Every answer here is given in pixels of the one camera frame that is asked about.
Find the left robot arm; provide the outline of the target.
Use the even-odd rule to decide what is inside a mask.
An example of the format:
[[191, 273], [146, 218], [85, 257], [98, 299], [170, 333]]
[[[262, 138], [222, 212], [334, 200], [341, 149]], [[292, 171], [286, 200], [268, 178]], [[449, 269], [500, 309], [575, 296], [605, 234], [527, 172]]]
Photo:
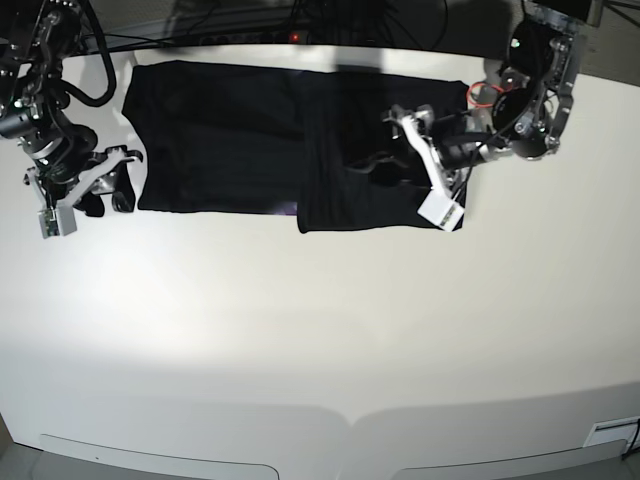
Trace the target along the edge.
[[524, 1], [523, 19], [485, 101], [438, 117], [430, 105], [398, 104], [382, 115], [386, 146], [349, 169], [370, 174], [389, 168], [393, 183], [409, 183], [461, 197], [475, 168], [503, 154], [539, 160], [554, 154], [573, 109], [573, 88], [586, 46], [584, 28], [596, 25], [595, 1]]

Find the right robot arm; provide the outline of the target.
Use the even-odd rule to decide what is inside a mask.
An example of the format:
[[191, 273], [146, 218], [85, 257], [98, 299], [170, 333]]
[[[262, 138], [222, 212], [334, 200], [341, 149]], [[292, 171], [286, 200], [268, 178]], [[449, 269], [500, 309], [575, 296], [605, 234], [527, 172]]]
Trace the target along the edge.
[[[107, 87], [92, 97], [63, 78], [63, 62], [90, 26]], [[33, 165], [24, 177], [50, 219], [61, 210], [88, 217], [105, 213], [108, 195], [119, 213], [135, 208], [129, 163], [141, 159], [125, 146], [97, 151], [96, 132], [65, 114], [71, 100], [90, 108], [114, 96], [116, 72], [96, 12], [88, 1], [4, 1], [1, 4], [1, 136], [15, 140]]]

